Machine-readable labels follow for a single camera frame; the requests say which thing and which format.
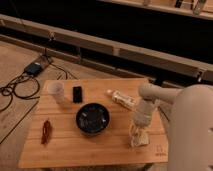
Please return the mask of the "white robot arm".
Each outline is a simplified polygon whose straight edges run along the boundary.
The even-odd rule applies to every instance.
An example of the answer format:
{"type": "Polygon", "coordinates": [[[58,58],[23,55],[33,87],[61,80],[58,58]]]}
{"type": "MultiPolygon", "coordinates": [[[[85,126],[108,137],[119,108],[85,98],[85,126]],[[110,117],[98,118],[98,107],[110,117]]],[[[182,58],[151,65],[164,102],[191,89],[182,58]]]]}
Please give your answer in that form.
{"type": "Polygon", "coordinates": [[[177,89],[144,83],[138,94],[133,123],[141,128],[150,125],[157,100],[172,105],[167,171],[213,171],[213,86],[177,89]]]}

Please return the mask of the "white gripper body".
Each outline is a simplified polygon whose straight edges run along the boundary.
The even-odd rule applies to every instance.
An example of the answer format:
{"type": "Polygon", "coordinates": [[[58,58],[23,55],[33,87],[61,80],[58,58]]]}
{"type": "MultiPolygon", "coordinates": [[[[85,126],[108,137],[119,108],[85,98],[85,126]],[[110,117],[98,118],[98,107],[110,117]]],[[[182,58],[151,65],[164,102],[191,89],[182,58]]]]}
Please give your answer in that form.
{"type": "Polygon", "coordinates": [[[134,124],[140,128],[148,127],[152,120],[152,113],[154,111],[154,103],[141,99],[136,105],[135,113],[133,115],[134,124]]]}

